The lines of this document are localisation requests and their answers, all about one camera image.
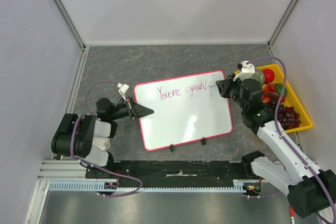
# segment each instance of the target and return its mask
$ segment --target white wall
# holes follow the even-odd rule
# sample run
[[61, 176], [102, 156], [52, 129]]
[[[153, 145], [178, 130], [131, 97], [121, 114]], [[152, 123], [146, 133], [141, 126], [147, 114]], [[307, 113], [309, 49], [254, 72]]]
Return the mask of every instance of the white wall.
[[52, 0], [0, 0], [0, 216], [23, 223], [80, 49]]
[[290, 0], [62, 0], [88, 44], [266, 42]]
[[300, 0], [276, 40], [289, 82], [314, 122], [300, 132], [305, 152], [336, 172], [336, 0]]

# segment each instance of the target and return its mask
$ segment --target white bracket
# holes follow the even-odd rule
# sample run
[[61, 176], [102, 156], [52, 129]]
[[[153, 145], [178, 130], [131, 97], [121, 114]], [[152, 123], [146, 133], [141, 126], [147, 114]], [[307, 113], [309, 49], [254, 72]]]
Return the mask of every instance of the white bracket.
[[125, 93], [129, 87], [130, 86], [128, 86], [127, 84], [118, 83], [119, 94], [124, 98], [125, 101], [126, 101]]
[[247, 60], [240, 62], [243, 67], [241, 68], [240, 73], [236, 74], [236, 76], [233, 78], [233, 81], [235, 81], [237, 78], [240, 80], [245, 80], [254, 75], [256, 70], [254, 69], [253, 64], [247, 64], [247, 62]]
[[288, 195], [289, 185], [294, 185], [289, 173], [279, 165], [273, 164], [267, 157], [256, 158], [251, 167], [253, 173], [266, 179], [283, 194]]
[[101, 122], [96, 120], [94, 125], [93, 136], [95, 137], [110, 137], [111, 134], [111, 124], [108, 122]]

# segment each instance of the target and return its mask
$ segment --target black clip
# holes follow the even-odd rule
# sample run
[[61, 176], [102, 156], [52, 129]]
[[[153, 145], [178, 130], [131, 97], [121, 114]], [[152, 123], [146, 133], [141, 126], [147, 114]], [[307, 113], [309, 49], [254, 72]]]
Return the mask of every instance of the black clip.
[[237, 65], [237, 68], [241, 71], [242, 70], [242, 68], [243, 68], [243, 64], [241, 64], [241, 63], [238, 63], [238, 65]]
[[205, 137], [201, 139], [201, 143], [202, 143], [202, 145], [206, 145], [206, 138]]

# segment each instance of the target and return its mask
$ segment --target black mount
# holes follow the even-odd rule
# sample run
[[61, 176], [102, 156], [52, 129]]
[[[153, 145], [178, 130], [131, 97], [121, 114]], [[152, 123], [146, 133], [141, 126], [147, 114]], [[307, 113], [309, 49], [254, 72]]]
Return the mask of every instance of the black mount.
[[202, 145], [206, 145], [206, 138], [205, 137], [201, 139], [201, 143], [202, 143]]
[[[336, 175], [332, 170], [322, 171], [318, 174], [323, 184], [326, 186], [334, 204], [336, 202]], [[289, 186], [287, 199], [295, 213], [301, 218], [310, 216], [313, 213], [330, 206], [329, 201], [313, 176], [303, 178], [303, 181], [295, 186]]]
[[114, 137], [117, 131], [117, 123], [115, 120], [129, 116], [135, 120], [146, 115], [153, 114], [154, 111], [137, 104], [133, 97], [127, 97], [125, 103], [114, 105], [108, 98], [101, 98], [96, 103], [97, 115], [102, 122], [111, 124], [110, 137]]
[[[72, 131], [74, 130], [75, 121], [78, 115], [65, 114], [58, 129], [52, 138], [51, 150], [55, 154], [70, 156], [70, 144]], [[93, 133], [95, 131], [95, 115], [86, 115], [81, 119], [75, 135], [73, 154], [78, 157], [89, 155], [92, 147]]]
[[235, 76], [231, 73], [225, 80], [216, 81], [219, 94], [223, 98], [232, 98], [242, 112], [243, 123], [257, 134], [259, 127], [272, 121], [274, 115], [263, 105], [260, 83], [254, 79], [233, 81]]
[[[113, 160], [113, 156], [111, 153], [109, 153], [109, 159], [107, 161], [106, 166], [104, 166], [105, 169], [110, 170], [112, 172], [117, 172], [117, 168], [114, 165], [114, 160]], [[94, 179], [101, 179], [101, 178], [106, 178], [106, 179], [110, 179], [110, 178], [115, 178], [114, 175], [106, 173], [100, 169], [97, 169], [95, 167], [87, 167], [86, 169], [86, 175], [85, 178], [94, 178]]]
[[[229, 187], [234, 179], [258, 180], [256, 175], [246, 174], [242, 163], [230, 161], [114, 161], [114, 171], [136, 177], [143, 181], [143, 188], [148, 187]], [[167, 176], [167, 174], [197, 176]], [[85, 178], [115, 178], [102, 171], [87, 168]], [[138, 187], [139, 183], [121, 178], [119, 187]]]
[[248, 175], [254, 175], [253, 171], [252, 171], [252, 166], [251, 163], [259, 158], [259, 157], [265, 157], [264, 153], [260, 152], [260, 151], [255, 151], [255, 152], [251, 152], [249, 154], [246, 154], [245, 156], [241, 157], [241, 163], [244, 166], [244, 171], [246, 172], [246, 174]]

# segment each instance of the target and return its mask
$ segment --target whiteboard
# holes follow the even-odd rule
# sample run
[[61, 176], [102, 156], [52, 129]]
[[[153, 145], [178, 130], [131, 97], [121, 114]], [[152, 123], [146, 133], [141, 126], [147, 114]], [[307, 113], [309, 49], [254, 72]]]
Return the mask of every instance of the whiteboard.
[[224, 78], [224, 72], [217, 70], [137, 84], [137, 103], [154, 110], [139, 120], [145, 149], [154, 151], [231, 133], [228, 99], [219, 95], [216, 85], [209, 86]]

